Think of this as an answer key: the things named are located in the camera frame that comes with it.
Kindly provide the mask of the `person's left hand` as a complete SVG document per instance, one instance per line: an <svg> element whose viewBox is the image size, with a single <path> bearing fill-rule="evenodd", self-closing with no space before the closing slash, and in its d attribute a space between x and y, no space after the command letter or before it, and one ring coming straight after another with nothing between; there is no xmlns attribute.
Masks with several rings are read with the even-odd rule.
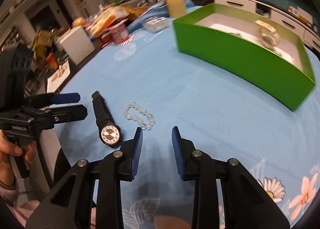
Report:
<svg viewBox="0 0 320 229"><path fill-rule="evenodd" d="M36 142L28 144L28 149L22 149L11 143L1 130L1 183L6 187L11 187L15 182L15 175L10 158L13 156L22 156L28 163L33 163L36 155Z"/></svg>

